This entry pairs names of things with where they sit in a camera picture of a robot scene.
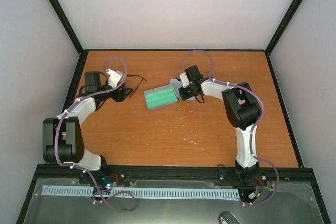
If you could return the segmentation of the blue cleaning cloth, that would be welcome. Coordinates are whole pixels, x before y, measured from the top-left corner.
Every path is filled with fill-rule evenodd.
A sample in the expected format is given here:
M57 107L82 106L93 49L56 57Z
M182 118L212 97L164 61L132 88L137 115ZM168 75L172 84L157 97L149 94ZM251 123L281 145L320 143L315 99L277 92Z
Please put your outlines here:
M174 86L174 93L178 99L182 99L179 89L182 88L185 91L185 94L188 94L189 98L186 99L187 101L195 101L195 96L190 94L189 88L183 88L182 83L180 80L176 78L170 79L170 84Z

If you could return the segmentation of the grey glasses case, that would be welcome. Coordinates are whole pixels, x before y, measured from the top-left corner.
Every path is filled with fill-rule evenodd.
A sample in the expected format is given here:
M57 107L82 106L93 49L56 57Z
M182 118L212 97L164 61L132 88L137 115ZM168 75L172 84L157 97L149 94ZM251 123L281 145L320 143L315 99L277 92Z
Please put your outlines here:
M177 102L174 85L172 84L146 90L144 91L144 98L148 110L158 109Z

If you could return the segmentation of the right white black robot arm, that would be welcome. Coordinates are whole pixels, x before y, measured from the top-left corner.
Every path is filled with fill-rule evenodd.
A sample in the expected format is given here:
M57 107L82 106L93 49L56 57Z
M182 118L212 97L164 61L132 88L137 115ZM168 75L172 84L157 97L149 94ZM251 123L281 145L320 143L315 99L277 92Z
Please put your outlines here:
M256 152L257 124L263 116L264 106L247 82L232 84L204 77L196 65L179 72L178 90L183 101L197 96L210 96L224 102L229 123L237 139L235 176L240 183L252 180L259 171Z

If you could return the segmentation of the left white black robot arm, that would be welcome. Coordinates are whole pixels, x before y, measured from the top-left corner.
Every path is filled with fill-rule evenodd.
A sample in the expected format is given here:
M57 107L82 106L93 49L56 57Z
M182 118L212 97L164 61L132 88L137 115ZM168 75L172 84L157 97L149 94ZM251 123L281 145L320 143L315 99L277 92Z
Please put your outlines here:
M106 73L85 73L85 84L79 88L74 103L58 116L43 121L43 158L46 163L76 167L83 172L89 170L91 178L100 184L108 180L109 170L104 167L106 160L85 148L81 125L108 99L122 102L133 92L124 84L126 77L126 74L111 69Z

